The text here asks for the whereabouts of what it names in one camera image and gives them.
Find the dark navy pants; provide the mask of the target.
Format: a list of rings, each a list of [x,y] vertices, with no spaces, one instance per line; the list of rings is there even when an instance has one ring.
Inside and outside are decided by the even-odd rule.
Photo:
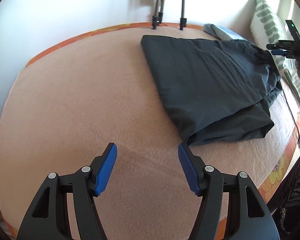
[[[270,52],[246,40],[145,35],[141,46],[162,105],[188,145],[264,138],[281,93]]]

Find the folded light blue garment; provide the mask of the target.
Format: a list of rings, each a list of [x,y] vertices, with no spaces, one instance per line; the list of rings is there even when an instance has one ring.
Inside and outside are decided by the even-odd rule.
[[[204,32],[221,40],[221,41],[230,41],[230,40],[245,40],[241,35],[236,32],[225,28],[220,27],[214,24],[204,24],[203,26]]]

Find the pink bed blanket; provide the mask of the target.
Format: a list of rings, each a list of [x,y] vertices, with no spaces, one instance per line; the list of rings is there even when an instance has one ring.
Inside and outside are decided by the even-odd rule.
[[[164,111],[140,41],[204,38],[200,29],[149,26],[69,41],[18,75],[0,119],[0,211],[13,235],[51,172],[74,173],[117,145],[95,199],[108,239],[187,239],[200,199],[178,160],[181,142]]]

